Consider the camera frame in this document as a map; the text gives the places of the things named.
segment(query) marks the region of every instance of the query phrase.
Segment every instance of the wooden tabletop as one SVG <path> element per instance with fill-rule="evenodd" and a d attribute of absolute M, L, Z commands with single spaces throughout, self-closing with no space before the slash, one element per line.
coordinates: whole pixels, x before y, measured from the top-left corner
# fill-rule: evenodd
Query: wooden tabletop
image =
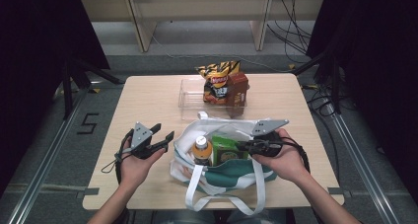
<path fill-rule="evenodd" d="M 285 125 L 289 134 L 304 146 L 310 160 L 313 177 L 325 188 L 339 187 L 330 166 L 313 118 L 296 77 L 293 74 L 247 74 L 250 89 L 247 91 L 246 107 L 242 119 L 289 119 Z M 101 169 L 114 160 L 120 142 L 136 121 L 151 128 L 162 124 L 160 132 L 153 135 L 152 143 L 164 140 L 174 130 L 174 139 L 192 122 L 189 113 L 179 107 L 181 83 L 201 79 L 199 75 L 134 76 L 128 78 L 120 96 L 113 119 L 89 188 L 98 188 L 96 195 L 86 195 L 83 206 L 89 210 L 99 209 L 117 188 L 114 171 L 102 173 Z M 151 168 L 147 180 L 138 187 L 128 203 L 130 209 L 185 209 L 187 187 L 170 175 L 170 161 L 174 158 L 173 143 L 166 153 Z M 250 207 L 256 205 L 254 186 L 231 191 Z M 204 196 L 197 192 L 196 198 Z M 342 204 L 343 195 L 333 195 Z M 266 208 L 309 206 L 302 192 L 292 183 L 277 178 L 266 183 Z M 206 208 L 235 208 L 227 200 L 211 201 Z"/>

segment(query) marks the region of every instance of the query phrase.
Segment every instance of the white bag strap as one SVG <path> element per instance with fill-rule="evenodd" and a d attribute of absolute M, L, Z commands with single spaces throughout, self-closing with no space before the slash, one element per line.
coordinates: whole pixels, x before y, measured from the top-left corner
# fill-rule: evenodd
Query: white bag strap
<path fill-rule="evenodd" d="M 204 166 L 196 165 L 193 169 L 193 175 L 191 176 L 190 183 L 188 185 L 187 193 L 185 195 L 185 205 L 188 209 L 193 211 L 200 211 L 211 199 L 215 198 L 227 198 L 233 203 L 237 209 L 246 215 L 253 215 L 261 212 L 265 206 L 265 183 L 264 176 L 262 172 L 261 164 L 252 160 L 252 166 L 254 167 L 255 173 L 255 185 L 257 189 L 257 205 L 254 210 L 251 210 L 239 197 L 227 195 L 227 194 L 218 194 L 218 195 L 209 195 L 200 198 L 193 205 L 193 197 L 196 192 L 197 185 L 199 184 L 200 177 Z"/>

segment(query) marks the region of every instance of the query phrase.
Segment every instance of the transparent tray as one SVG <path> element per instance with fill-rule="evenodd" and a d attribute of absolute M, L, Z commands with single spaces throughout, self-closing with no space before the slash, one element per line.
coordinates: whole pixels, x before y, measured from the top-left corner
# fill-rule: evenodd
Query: transparent tray
<path fill-rule="evenodd" d="M 227 113 L 226 105 L 213 105 L 203 102 L 204 79 L 183 79 L 178 96 L 178 107 L 181 110 L 181 119 L 198 119 L 199 112 L 207 112 L 211 117 L 231 118 Z"/>

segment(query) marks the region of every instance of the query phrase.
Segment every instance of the plastic bottle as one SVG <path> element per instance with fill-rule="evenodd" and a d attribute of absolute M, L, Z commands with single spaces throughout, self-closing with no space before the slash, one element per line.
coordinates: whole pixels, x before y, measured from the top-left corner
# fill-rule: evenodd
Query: plastic bottle
<path fill-rule="evenodd" d="M 191 147 L 196 165 L 211 166 L 210 156 L 212 154 L 212 143 L 205 136 L 198 136 L 196 142 Z"/>

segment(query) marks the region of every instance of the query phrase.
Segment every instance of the chip bag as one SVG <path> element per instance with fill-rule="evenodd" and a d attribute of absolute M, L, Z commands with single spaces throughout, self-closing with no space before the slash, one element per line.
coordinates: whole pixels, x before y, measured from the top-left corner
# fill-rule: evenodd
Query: chip bag
<path fill-rule="evenodd" d="M 225 104 L 228 93 L 228 75 L 240 72 L 240 61 L 226 61 L 197 67 L 199 74 L 206 79 L 203 86 L 203 102 Z"/>

